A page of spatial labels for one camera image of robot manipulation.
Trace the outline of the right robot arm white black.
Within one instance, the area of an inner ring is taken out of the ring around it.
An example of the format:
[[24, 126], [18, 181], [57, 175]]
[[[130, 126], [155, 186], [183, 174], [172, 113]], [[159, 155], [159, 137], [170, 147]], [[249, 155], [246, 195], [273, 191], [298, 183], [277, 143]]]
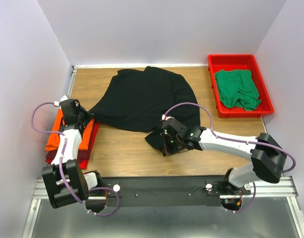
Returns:
[[228, 169], [222, 180], [210, 182], [206, 186], [208, 192], [234, 195], [241, 191], [249, 194], [246, 185], [251, 182], [262, 180], [277, 184], [280, 181], [287, 156], [267, 133], [245, 137], [215, 132], [201, 126], [190, 129], [173, 117], [164, 118], [161, 129], [164, 155], [169, 154], [170, 150], [174, 153], [208, 150], [248, 160], [244, 166]]

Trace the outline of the black t shirt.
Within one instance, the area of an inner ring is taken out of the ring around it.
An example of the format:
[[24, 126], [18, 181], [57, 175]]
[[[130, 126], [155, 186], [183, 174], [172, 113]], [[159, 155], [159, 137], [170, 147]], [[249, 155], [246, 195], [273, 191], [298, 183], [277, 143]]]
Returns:
[[145, 140], [162, 153], [179, 148], [162, 136], [166, 111], [188, 128], [200, 125], [194, 91], [180, 74], [157, 67], [143, 71], [121, 69], [113, 76], [102, 99], [90, 109], [96, 121], [121, 130], [147, 132]]

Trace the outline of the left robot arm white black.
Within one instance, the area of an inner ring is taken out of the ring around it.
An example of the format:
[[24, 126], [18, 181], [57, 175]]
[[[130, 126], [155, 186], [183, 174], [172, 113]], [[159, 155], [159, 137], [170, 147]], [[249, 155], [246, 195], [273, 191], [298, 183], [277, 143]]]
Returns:
[[43, 167], [42, 178], [49, 201], [53, 208], [82, 203], [103, 190], [103, 183], [97, 171], [83, 173], [77, 161], [78, 149], [87, 124], [92, 115], [77, 99], [59, 102], [63, 123], [59, 128], [59, 148], [49, 166]]

